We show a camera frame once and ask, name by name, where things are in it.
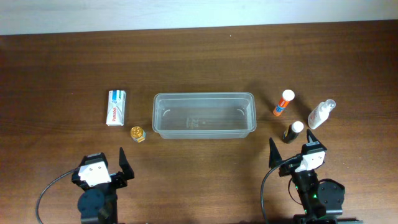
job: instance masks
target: blue label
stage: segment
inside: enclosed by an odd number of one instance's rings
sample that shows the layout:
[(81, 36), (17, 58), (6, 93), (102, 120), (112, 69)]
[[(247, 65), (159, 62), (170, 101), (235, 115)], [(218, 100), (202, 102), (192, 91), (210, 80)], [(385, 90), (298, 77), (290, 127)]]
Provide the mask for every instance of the blue label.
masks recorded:
[(285, 108), (283, 108), (283, 107), (281, 107), (279, 105), (276, 106), (276, 112), (278, 112), (278, 113), (282, 112), (284, 109)]
[(113, 90), (113, 93), (112, 93), (112, 103), (116, 103), (117, 94), (118, 94), (118, 91), (117, 91), (117, 90)]

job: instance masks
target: white bottle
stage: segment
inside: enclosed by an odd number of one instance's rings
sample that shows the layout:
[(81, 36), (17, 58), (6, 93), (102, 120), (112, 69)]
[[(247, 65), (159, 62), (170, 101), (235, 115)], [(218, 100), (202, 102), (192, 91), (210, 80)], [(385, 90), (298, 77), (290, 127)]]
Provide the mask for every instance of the white bottle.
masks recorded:
[(329, 117), (329, 113), (336, 107), (334, 100), (326, 100), (321, 102), (308, 116), (308, 126), (311, 129), (317, 128)]

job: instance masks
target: plastic container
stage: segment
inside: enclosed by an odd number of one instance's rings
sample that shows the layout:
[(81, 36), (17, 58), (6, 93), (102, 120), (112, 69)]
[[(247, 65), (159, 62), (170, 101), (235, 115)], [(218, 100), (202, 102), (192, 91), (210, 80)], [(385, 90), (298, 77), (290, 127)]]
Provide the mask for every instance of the plastic container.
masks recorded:
[(251, 93), (159, 93), (152, 127), (164, 139), (245, 138), (256, 129)]

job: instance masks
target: wooden table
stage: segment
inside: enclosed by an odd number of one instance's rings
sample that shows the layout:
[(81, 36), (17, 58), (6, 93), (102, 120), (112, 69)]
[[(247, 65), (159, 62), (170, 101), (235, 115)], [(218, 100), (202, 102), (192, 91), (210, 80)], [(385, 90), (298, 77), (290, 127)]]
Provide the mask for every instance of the wooden table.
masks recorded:
[[(268, 138), (282, 157), (299, 153), (284, 129), (332, 98), (314, 130), (328, 148), (318, 177), (346, 187), (342, 218), (398, 218), (398, 22), (344, 22), (0, 37), (0, 222), (35, 223), (44, 187), (104, 152), (119, 171), (126, 152), (136, 178), (118, 190), (125, 223), (263, 222), (261, 180)], [(126, 122), (105, 125), (108, 90), (127, 92)], [(272, 114), (285, 89), (296, 98)], [(166, 140), (152, 130), (157, 93), (248, 91), (257, 129), (245, 139)], [(141, 126), (147, 139), (129, 137)], [(264, 192), (272, 219), (303, 213), (272, 174)], [(83, 191), (67, 177), (45, 195), (45, 223), (79, 223)]]

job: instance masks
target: black cable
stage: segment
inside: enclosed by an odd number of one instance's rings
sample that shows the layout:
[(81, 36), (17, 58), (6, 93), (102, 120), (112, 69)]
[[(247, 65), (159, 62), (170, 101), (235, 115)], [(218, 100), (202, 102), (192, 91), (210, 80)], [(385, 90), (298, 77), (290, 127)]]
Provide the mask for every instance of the black cable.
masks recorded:
[(46, 186), (46, 188), (44, 188), (43, 192), (40, 194), (39, 199), (37, 199), (37, 203), (36, 203), (36, 219), (40, 224), (43, 224), (42, 220), (40, 219), (40, 215), (39, 215), (39, 205), (40, 205), (40, 201), (44, 195), (44, 193), (51, 187), (53, 186), (53, 184), (55, 184), (57, 181), (59, 181), (60, 179), (66, 177), (67, 175), (75, 172), (76, 170), (78, 170), (80, 167), (77, 167), (73, 170), (70, 170), (64, 174), (62, 174), (61, 176), (59, 176), (58, 178), (56, 178), (55, 180), (53, 180), (53, 182), (51, 182), (50, 184), (48, 184), (48, 186)]
[(297, 156), (291, 157), (290, 159), (285, 160), (283, 163), (275, 166), (274, 168), (272, 168), (270, 171), (268, 171), (267, 175), (264, 177), (264, 179), (262, 180), (262, 184), (261, 184), (261, 191), (260, 191), (260, 195), (261, 195), (261, 210), (262, 210), (262, 216), (264, 217), (266, 224), (269, 224), (268, 219), (267, 219), (267, 214), (266, 214), (266, 209), (264, 208), (264, 184), (266, 183), (266, 180), (268, 178), (268, 176), (274, 172), (276, 169), (278, 169), (280, 166), (290, 162), (292, 159), (296, 159)]
[(303, 204), (301, 204), (300, 202), (296, 201), (296, 200), (293, 198), (292, 194), (290, 193), (290, 184), (292, 183), (292, 180), (293, 180), (293, 177), (290, 178), (289, 184), (287, 185), (287, 191), (289, 191), (290, 198), (291, 198), (295, 203), (297, 203), (297, 204), (299, 204), (299, 205), (303, 205)]

